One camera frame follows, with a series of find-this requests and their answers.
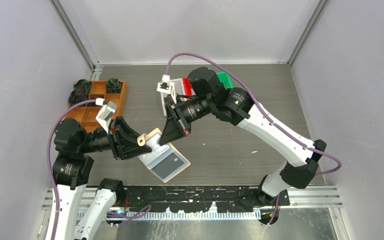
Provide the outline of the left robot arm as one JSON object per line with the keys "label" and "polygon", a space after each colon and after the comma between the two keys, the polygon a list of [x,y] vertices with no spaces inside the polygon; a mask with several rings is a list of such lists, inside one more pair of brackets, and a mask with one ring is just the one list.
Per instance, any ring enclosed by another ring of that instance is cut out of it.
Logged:
{"label": "left robot arm", "polygon": [[127,160],[150,153],[151,147],[122,116],[111,119],[109,129],[102,127],[88,133],[74,118],[56,125],[54,144],[58,152],[51,168],[54,182],[52,219],[48,240],[91,240],[112,206],[121,206],[126,191],[121,180],[104,178],[98,185],[91,206],[78,220],[81,199],[94,164],[90,153],[111,151],[117,160]]}

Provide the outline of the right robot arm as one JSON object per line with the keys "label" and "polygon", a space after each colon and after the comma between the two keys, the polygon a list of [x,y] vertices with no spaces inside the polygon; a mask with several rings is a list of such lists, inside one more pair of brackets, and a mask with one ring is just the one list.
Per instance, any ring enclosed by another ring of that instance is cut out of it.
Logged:
{"label": "right robot arm", "polygon": [[321,153],[326,149],[322,140],[312,141],[278,122],[268,113],[263,114],[262,104],[254,102],[243,88],[226,88],[215,71],[199,67],[189,73],[187,81],[194,94],[178,95],[169,75],[163,75],[156,90],[164,93],[166,123],[159,138],[165,145],[188,136],[192,122],[208,114],[222,122],[237,126],[257,136],[285,159],[285,163],[261,181],[257,198],[263,205],[271,205],[280,192],[294,187],[304,189],[315,177]]}

